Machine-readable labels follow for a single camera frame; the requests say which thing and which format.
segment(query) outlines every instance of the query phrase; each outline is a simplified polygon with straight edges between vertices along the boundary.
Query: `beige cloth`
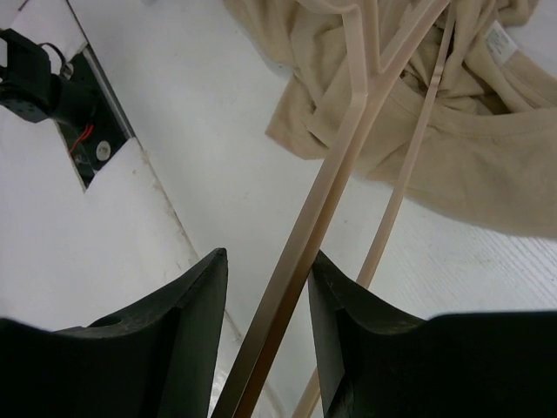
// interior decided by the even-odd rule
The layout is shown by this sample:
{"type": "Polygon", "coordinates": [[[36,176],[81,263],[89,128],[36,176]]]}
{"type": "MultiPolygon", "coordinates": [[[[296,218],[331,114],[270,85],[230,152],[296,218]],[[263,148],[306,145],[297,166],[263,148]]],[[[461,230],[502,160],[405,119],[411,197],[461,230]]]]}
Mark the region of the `beige cloth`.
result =
{"type": "MultiPolygon", "coordinates": [[[[505,233],[557,237],[557,80],[519,51],[498,66],[485,40],[495,19],[525,23],[537,0],[454,1],[453,48],[407,195],[505,233]]],[[[301,158],[323,158],[350,100],[341,17],[294,0],[225,3],[271,59],[294,69],[267,134],[301,158]]],[[[370,132],[358,163],[369,179],[398,177],[443,23],[414,53],[370,132]]]]}

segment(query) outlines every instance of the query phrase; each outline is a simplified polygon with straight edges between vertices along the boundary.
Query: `black cable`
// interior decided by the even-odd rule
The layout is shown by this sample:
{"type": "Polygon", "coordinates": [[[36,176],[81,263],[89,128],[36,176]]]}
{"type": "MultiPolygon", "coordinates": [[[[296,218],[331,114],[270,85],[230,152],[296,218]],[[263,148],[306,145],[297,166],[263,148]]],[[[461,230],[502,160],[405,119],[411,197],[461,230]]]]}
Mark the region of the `black cable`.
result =
{"type": "Polygon", "coordinates": [[[66,61],[66,57],[60,51],[60,49],[56,45],[51,44],[50,42],[43,42],[42,44],[39,44],[38,46],[40,46],[40,47],[50,46],[57,53],[57,55],[60,57],[60,61],[62,62],[62,65],[60,65],[60,74],[64,74],[64,70],[67,68],[68,62],[66,61]]]}

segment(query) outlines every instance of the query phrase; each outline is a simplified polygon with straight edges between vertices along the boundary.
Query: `silver bolt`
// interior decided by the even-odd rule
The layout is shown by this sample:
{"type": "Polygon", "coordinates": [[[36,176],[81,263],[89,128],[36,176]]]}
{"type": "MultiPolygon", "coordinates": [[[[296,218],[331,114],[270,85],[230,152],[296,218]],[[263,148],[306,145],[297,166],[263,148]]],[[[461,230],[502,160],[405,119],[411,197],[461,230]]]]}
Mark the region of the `silver bolt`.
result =
{"type": "Polygon", "coordinates": [[[97,159],[99,161],[106,161],[111,157],[111,145],[106,141],[101,141],[97,145],[97,159]]]}

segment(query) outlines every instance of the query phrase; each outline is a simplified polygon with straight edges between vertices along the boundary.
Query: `white label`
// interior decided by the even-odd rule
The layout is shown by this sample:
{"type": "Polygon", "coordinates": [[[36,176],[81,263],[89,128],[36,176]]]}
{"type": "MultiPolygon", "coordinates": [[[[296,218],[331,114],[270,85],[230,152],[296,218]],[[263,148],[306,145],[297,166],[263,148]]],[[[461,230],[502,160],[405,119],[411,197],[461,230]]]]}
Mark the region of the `white label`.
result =
{"type": "Polygon", "coordinates": [[[499,66],[505,65],[514,52],[518,50],[518,46],[497,21],[493,22],[486,33],[486,45],[493,61],[499,66]]]}
{"type": "Polygon", "coordinates": [[[0,66],[8,67],[8,43],[0,38],[0,66]]]}

